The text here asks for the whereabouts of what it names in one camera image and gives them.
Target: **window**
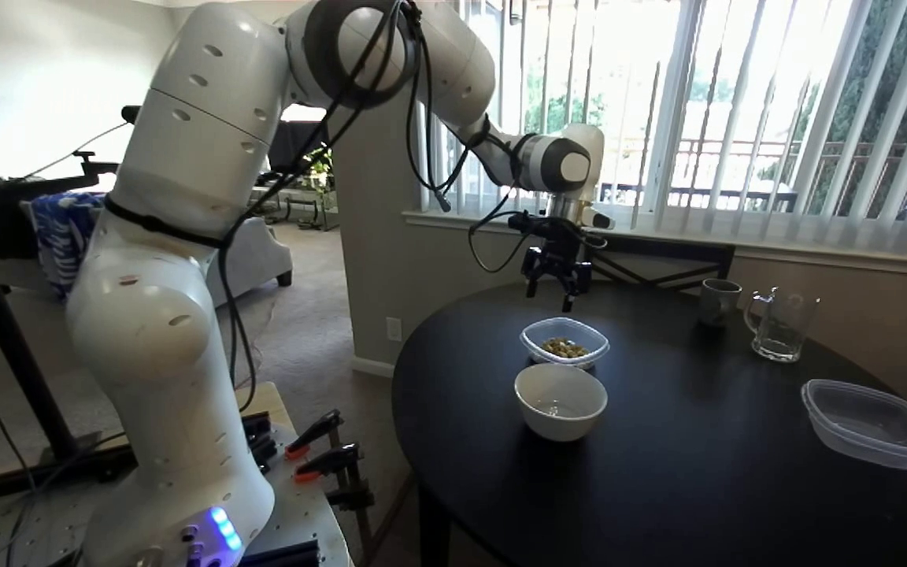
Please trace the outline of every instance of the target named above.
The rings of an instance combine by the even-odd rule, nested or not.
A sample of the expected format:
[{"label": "window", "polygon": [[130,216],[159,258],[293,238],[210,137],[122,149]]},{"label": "window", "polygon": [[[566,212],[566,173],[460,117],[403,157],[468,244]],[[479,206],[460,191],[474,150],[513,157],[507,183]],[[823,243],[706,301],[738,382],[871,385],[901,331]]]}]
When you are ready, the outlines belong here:
[{"label": "window", "polygon": [[[507,132],[606,128],[612,230],[907,250],[907,0],[460,0]],[[456,141],[437,141],[441,165]],[[547,196],[479,164],[453,206]]]}]

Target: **black round table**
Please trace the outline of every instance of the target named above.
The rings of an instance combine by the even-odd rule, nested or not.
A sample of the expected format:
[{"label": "black round table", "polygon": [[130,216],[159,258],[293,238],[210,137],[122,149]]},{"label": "black round table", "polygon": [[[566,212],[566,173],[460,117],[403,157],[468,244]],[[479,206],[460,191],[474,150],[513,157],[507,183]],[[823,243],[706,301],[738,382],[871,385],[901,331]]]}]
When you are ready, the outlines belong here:
[{"label": "black round table", "polygon": [[697,300],[596,287],[572,318],[612,349],[607,412],[587,439],[534,438],[513,373],[519,331],[562,292],[467,296],[406,340],[393,421],[419,479],[423,563],[456,520],[507,563],[907,563],[907,471],[832,454],[799,404],[806,377],[877,385],[819,344],[797,365],[749,349],[741,322],[697,327]]}]

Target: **white wall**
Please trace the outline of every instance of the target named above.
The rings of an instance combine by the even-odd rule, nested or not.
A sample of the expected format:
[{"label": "white wall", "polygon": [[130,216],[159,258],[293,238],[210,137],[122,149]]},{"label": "white wall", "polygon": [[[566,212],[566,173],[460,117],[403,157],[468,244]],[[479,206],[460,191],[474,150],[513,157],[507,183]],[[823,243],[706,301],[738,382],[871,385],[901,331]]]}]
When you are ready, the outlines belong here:
[{"label": "white wall", "polygon": [[[21,177],[121,123],[172,37],[165,5],[0,0],[0,177]],[[90,143],[121,159],[130,128]]]},{"label": "white wall", "polygon": [[[467,250],[467,230],[423,226],[401,214],[416,191],[403,159],[403,99],[356,123],[337,149],[337,183],[356,356],[368,368],[398,363],[401,344],[385,338],[389,313],[413,331],[456,296],[519,279],[516,260],[497,276],[482,272]],[[490,260],[509,243],[485,236],[479,250]],[[907,266],[746,247],[730,276],[744,287],[819,292],[826,304],[817,338],[907,392]]]}]

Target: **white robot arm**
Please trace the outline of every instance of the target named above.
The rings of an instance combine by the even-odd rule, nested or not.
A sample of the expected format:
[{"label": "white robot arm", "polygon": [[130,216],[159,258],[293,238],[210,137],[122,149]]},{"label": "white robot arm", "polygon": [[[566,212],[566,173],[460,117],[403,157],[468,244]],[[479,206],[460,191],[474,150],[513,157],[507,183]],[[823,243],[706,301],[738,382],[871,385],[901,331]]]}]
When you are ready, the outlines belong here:
[{"label": "white robot arm", "polygon": [[544,137],[489,123],[490,56],[441,4],[320,0],[281,32],[195,10],[136,117],[67,311],[139,458],[94,513],[86,563],[237,563],[265,528],[275,491],[242,438],[205,271],[248,206],[281,109],[389,99],[423,43],[428,108],[497,183],[562,196],[596,183],[596,128]]}]

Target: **plastic container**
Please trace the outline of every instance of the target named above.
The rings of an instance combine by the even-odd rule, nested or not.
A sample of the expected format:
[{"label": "plastic container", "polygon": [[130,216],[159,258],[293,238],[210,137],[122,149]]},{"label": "plastic container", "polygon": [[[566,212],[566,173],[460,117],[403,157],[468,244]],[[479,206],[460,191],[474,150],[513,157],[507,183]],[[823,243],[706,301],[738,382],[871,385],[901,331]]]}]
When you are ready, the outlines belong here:
[{"label": "plastic container", "polygon": [[799,395],[826,446],[889,470],[907,470],[907,400],[829,377],[806,382]]},{"label": "plastic container", "polygon": [[547,439],[580,439],[607,408],[607,389],[580,365],[527,365],[516,382],[523,421]]},{"label": "plastic container", "polygon": [[[534,363],[564,363],[564,365],[584,365],[589,368],[606,349],[607,338],[587,322],[575,318],[542,318],[523,327],[519,334],[523,346]],[[575,352],[551,352],[554,340],[566,340],[571,346],[580,346]]]}]

